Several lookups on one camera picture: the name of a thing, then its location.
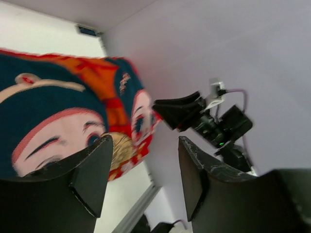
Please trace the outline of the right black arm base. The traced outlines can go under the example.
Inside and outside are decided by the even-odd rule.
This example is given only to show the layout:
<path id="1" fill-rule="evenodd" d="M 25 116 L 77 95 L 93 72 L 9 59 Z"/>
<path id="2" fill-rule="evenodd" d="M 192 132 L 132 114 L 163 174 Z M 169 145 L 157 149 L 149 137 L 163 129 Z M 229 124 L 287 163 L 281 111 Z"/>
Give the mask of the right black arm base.
<path id="1" fill-rule="evenodd" d="M 173 223 L 160 222 L 151 230 L 147 216 L 143 214 L 135 227 L 132 229 L 131 233 L 169 233 L 177 225 L 177 223 L 181 223 L 183 227 L 186 228 L 185 222 L 179 219 Z"/>

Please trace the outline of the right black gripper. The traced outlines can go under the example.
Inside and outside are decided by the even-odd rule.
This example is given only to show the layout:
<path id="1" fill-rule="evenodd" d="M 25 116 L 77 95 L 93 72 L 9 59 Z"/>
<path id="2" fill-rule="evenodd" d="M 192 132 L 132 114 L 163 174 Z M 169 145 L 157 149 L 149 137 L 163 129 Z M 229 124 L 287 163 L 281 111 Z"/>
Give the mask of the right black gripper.
<path id="1" fill-rule="evenodd" d="M 191 127 L 215 148 L 235 142 L 253 127 L 251 119 L 236 105 L 218 122 L 208 112 L 201 113 L 205 107 L 206 100 L 196 91 L 183 98 L 155 100 L 152 109 L 172 130 Z"/>

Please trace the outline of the red pink patterned pillowcase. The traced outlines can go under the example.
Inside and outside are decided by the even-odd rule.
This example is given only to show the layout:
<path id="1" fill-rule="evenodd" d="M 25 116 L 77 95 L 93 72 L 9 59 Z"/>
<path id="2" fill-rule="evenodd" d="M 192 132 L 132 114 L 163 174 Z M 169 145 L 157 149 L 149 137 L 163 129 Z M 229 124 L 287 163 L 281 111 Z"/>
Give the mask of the red pink patterned pillowcase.
<path id="1" fill-rule="evenodd" d="M 26 176 L 110 135 L 115 180 L 148 154 L 159 121 L 122 57 L 0 52 L 2 178 Z"/>

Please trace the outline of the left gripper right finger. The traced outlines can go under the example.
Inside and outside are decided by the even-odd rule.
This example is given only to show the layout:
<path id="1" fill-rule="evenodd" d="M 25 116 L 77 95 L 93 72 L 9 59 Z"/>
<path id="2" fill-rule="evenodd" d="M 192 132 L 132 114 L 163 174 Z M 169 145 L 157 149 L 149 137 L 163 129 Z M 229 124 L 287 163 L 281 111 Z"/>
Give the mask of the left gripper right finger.
<path id="1" fill-rule="evenodd" d="M 308 233 L 311 171 L 275 169 L 256 177 L 179 137 L 188 222 L 195 233 Z"/>

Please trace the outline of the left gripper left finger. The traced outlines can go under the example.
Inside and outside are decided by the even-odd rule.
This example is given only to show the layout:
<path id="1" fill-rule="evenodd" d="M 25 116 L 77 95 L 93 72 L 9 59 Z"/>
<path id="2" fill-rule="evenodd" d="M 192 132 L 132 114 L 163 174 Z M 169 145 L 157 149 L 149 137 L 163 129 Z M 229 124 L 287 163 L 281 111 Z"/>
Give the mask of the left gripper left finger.
<path id="1" fill-rule="evenodd" d="M 1 179 L 1 232 L 94 232 L 112 155 L 112 137 L 105 135 L 84 150 L 24 177 Z"/>

